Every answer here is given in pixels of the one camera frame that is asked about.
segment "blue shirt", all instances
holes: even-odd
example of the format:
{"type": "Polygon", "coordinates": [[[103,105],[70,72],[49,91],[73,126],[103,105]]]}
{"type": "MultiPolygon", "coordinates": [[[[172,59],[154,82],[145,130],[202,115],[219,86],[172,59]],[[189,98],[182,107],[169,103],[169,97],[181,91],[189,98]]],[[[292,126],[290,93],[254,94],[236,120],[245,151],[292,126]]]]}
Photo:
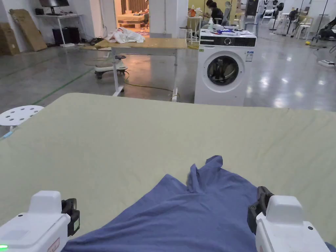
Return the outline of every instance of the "blue shirt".
{"type": "Polygon", "coordinates": [[[222,165],[220,156],[201,169],[193,165],[186,186],[166,175],[110,223],[69,241],[63,252],[256,252],[247,210],[257,201],[257,188],[222,165]]]}

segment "washing machine door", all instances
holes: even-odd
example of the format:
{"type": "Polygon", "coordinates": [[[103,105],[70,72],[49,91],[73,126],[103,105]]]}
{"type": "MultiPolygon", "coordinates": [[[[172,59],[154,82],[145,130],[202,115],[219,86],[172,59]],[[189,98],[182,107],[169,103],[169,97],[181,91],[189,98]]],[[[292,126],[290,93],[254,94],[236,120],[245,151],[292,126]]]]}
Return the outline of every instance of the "washing machine door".
{"type": "Polygon", "coordinates": [[[245,64],[235,51],[219,51],[205,61],[203,80],[215,92],[229,92],[240,86],[245,64]]]}

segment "yellow cable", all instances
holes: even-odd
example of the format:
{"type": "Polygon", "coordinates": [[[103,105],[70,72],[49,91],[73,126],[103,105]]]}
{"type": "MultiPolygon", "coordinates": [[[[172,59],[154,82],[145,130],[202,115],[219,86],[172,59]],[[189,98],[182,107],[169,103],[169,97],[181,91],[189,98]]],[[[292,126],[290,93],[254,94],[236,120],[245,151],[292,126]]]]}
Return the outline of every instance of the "yellow cable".
{"type": "MultiPolygon", "coordinates": [[[[129,82],[127,82],[128,78],[130,77],[130,74],[129,74],[129,72],[127,72],[127,71],[125,71],[125,72],[128,74],[128,77],[124,80],[125,84],[127,84],[127,85],[134,86],[134,87],[145,87],[145,88],[160,89],[160,90],[165,90],[165,91],[169,91],[169,92],[172,92],[172,93],[174,92],[174,91],[172,91],[172,90],[170,90],[170,89],[162,88],[162,87],[151,87],[151,86],[142,86],[142,85],[130,84],[129,82]]],[[[174,95],[172,98],[174,98],[175,96],[179,96],[179,97],[181,97],[179,93],[176,94],[176,95],[174,95]]]]}

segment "washing machine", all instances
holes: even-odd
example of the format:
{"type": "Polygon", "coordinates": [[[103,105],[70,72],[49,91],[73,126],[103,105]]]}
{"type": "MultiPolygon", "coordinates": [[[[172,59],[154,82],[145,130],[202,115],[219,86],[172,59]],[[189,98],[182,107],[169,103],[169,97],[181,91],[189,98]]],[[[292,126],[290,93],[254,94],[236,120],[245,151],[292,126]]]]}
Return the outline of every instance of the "washing machine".
{"type": "Polygon", "coordinates": [[[256,36],[200,33],[195,103],[243,106],[256,36]]]}

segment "doorway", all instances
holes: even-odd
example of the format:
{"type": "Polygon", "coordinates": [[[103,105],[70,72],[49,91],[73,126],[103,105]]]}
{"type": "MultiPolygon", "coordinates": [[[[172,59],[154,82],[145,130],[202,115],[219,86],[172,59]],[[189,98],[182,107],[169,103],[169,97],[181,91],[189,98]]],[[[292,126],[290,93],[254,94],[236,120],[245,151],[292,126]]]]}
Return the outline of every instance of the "doorway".
{"type": "Polygon", "coordinates": [[[124,27],[149,38],[149,1],[115,0],[117,27],[124,27]]]}

